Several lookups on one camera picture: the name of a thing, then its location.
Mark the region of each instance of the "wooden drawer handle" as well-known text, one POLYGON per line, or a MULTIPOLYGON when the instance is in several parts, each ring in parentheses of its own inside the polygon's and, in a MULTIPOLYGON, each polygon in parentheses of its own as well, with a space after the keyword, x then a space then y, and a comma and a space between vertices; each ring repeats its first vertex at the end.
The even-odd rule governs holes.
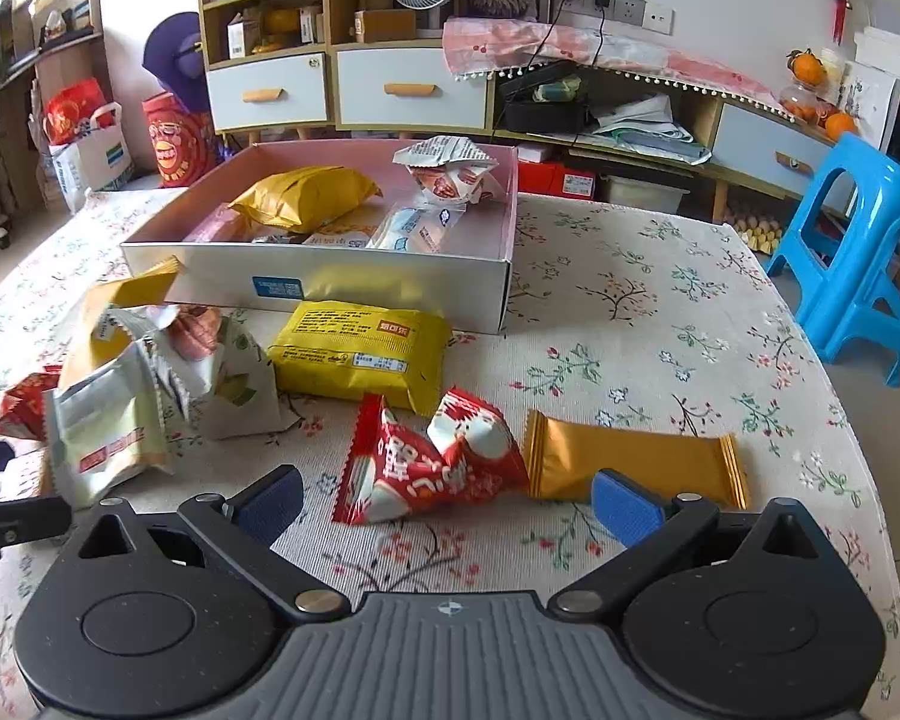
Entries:
POLYGON ((385 83, 384 92, 399 98, 429 98, 437 92, 437 84, 385 83))
POLYGON ((276 103, 283 89, 250 89, 242 94, 244 103, 276 103))
POLYGON ((787 170, 798 172, 800 175, 805 175, 807 178, 813 178, 813 167, 807 165, 806 162, 800 162, 799 159, 788 157, 782 151, 776 153, 776 162, 778 162, 779 165, 786 167, 787 170))

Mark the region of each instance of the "red bucket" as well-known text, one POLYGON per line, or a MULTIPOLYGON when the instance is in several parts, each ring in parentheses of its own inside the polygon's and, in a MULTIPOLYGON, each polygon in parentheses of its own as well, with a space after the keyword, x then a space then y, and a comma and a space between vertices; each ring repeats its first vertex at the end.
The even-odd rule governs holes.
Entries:
POLYGON ((170 92, 144 100, 143 106, 160 186, 189 187, 216 167, 217 137, 210 114, 188 113, 170 92))

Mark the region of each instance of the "white shopping bag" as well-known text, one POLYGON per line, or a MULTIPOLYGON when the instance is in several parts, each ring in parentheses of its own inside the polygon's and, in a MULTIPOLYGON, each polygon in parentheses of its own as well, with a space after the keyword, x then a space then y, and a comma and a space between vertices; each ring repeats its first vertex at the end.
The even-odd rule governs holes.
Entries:
POLYGON ((70 213, 82 209, 86 193, 120 189, 130 180, 133 161, 120 127, 119 103, 103 105, 90 117, 90 132, 66 146, 50 146, 50 157, 70 213), (112 127, 100 127, 98 119, 112 113, 112 127))

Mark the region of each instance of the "red box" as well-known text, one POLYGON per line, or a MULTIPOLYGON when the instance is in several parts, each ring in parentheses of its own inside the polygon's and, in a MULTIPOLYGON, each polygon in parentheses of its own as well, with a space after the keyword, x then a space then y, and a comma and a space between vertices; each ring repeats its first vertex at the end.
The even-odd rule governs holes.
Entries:
POLYGON ((571 170, 560 162, 519 162, 520 191, 549 194, 570 200, 592 200, 597 175, 588 170, 571 170))

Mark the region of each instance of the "table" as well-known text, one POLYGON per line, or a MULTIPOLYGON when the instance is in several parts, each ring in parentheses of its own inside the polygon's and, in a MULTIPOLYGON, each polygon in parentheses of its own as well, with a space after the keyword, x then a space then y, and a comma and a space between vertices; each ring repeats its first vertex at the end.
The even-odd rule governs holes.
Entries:
MULTIPOLYGON (((125 274, 117 244, 170 196, 91 201, 0 286, 0 393, 63 356, 71 307, 96 281, 125 274)), ((264 344, 286 319, 234 317, 264 344)), ((900 713, 900 589, 874 481, 817 356, 730 228, 521 196, 506 333, 454 333, 444 384, 498 404, 518 438, 530 408, 620 428, 734 432, 754 507, 776 495, 802 500, 869 595, 888 646, 865 712, 900 713)), ((367 589, 534 589, 545 600, 622 549, 588 507, 515 493, 377 527, 331 524, 357 406, 309 397, 293 405, 298 428, 227 442, 172 421, 175 476, 151 471, 121 495, 137 511, 171 511, 294 463, 304 511, 274 549, 354 601, 367 589)), ((11 636, 53 555, 44 542, 7 549, 0 562, 0 720, 34 709, 11 636)))

